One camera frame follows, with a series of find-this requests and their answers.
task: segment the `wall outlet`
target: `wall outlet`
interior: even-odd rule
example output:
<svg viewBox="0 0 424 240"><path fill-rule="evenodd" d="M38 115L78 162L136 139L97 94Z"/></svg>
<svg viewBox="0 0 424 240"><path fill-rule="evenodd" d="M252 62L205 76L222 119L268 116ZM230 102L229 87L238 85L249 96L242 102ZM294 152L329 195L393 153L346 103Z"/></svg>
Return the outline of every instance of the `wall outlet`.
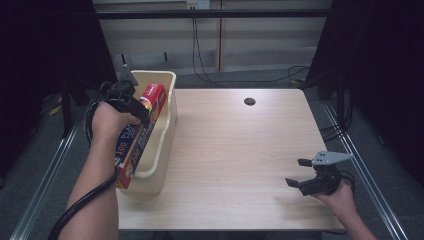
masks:
<svg viewBox="0 0 424 240"><path fill-rule="evenodd" d="M196 10L199 9L199 4L197 0L187 0L187 10Z"/></svg>
<svg viewBox="0 0 424 240"><path fill-rule="evenodd" d="M198 5L198 9L204 10L204 9L210 8L209 0L198 0L197 5Z"/></svg>
<svg viewBox="0 0 424 240"><path fill-rule="evenodd" d="M187 10L205 10L210 9L209 0L186 0Z"/></svg>

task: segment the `gray floor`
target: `gray floor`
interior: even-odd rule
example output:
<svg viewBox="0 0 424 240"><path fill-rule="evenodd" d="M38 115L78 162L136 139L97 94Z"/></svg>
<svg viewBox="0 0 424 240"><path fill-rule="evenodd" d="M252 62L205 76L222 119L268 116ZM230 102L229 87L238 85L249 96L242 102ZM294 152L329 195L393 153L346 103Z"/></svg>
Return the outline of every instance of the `gray floor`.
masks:
<svg viewBox="0 0 424 240"><path fill-rule="evenodd" d="M220 86L199 80L195 75L179 75L176 87L287 88L289 86L288 79L266 82L284 77L286 73L287 70L268 70L209 74L213 81L233 81L220 82ZM294 78L304 78L306 72L302 74L294 76ZM307 89L305 95L318 127L329 126L330 122L324 111L323 103L317 98L316 89ZM47 102L44 107L47 109L52 104L54 102ZM78 113L83 110L83 108L74 107L75 120ZM54 116L44 114L31 142L7 175L5 188L0 191L0 239L8 239L12 235L56 153L61 141L62 129L60 112ZM83 124L79 125L77 131L74 142L59 169L57 179L29 233L29 239L46 239L49 229L63 211L69 192L88 152ZM424 236L422 228L424 226L424 190L400 166L390 147L383 146L378 142L378 133L359 109L354 110L349 134L388 203L399 217L407 235L410 239L422 239ZM328 150L344 151L338 139L326 142L326 145ZM339 167L355 172L349 162L342 163ZM356 179L356 201L360 215L379 239L390 239L391 235L366 189L358 177ZM224 234L221 232L174 232L171 235L174 239L224 239ZM120 239L151 239L152 236L152 232L121 232ZM303 234L303 236L305 237L303 239L316 237L314 233ZM278 232L270 234L268 239L299 239L299 236L287 236ZM322 239L348 239L348 237L323 233Z"/></svg>

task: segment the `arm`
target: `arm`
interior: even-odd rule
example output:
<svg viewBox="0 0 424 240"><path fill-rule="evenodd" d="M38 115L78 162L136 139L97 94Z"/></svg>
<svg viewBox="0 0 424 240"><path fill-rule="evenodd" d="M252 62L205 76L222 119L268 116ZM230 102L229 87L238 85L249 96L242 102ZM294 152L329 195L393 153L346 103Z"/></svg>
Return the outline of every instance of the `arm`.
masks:
<svg viewBox="0 0 424 240"><path fill-rule="evenodd" d="M69 208L115 171L116 141L122 129L139 120L101 102L93 117L93 140L85 165L68 200ZM59 239L118 239L116 190L110 187L84 206L63 228Z"/></svg>
<svg viewBox="0 0 424 240"><path fill-rule="evenodd" d="M344 181L340 182L338 189L331 195L317 194L313 197L322 201L331 212L345 226L353 240L377 239L362 221L355 207L352 189Z"/></svg>

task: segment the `cardboard box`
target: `cardboard box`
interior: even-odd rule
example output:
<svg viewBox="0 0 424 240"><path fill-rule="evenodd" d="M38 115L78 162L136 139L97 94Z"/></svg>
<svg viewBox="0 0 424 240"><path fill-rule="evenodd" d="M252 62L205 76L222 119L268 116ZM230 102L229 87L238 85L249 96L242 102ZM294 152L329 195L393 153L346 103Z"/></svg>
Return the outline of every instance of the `cardboard box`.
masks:
<svg viewBox="0 0 424 240"><path fill-rule="evenodd" d="M162 84L149 84L139 100L149 110L149 126L129 124L122 130L115 153L120 174L118 188L128 188L166 99Z"/></svg>

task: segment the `metal rail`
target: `metal rail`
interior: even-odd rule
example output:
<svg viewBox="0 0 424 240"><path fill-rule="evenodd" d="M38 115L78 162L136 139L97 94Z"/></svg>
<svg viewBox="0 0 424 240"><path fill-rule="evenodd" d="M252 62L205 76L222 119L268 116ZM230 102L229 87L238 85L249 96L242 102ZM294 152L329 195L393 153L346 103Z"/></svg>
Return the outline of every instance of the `metal rail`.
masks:
<svg viewBox="0 0 424 240"><path fill-rule="evenodd" d="M293 18L293 17L347 17L355 10L330 9L268 9L268 10L160 10L132 11L114 10L97 12L54 12L43 17L95 18L95 19L169 19L169 18Z"/></svg>
<svg viewBox="0 0 424 240"><path fill-rule="evenodd" d="M346 152L353 154L354 158L352 159L352 163L356 171L358 172L358 175L361 178L361 181L364 183L364 186L367 189L367 192L369 196L371 197L371 200L374 202L374 205L377 208L378 212L380 213L380 216L383 219L384 224L389 230L392 238L397 240L407 240L408 236L403 230L398 217L394 213L392 207L387 202L386 198L381 193L380 188L377 186L377 183L374 181L374 178L371 176L371 173L369 172L367 166L362 160L361 155L359 155L358 150L356 149L355 145L350 139L349 134L347 134L346 132L343 132L338 127L339 125L337 125L338 123L337 115L333 106L327 103L325 104L325 110L335 130L338 131L338 134L340 136L340 141L342 142L344 148L346 149Z"/></svg>
<svg viewBox="0 0 424 240"><path fill-rule="evenodd" d="M44 205L44 202L47 198L47 195L54 183L54 179L59 172L59 169L62 165L66 154L74 140L75 134L77 132L78 126L82 122L85 111L81 111L78 121L75 123L74 127L71 129L70 134L63 138L59 144L59 147L53 157L53 160L50 163L49 168L44 174L43 179L41 180L40 185L37 188L34 196L32 197L28 207L25 209L25 212L21 219L19 220L18 225L10 237L10 240L15 239L28 239L28 236L37 220L38 215L40 214L41 208Z"/></svg>

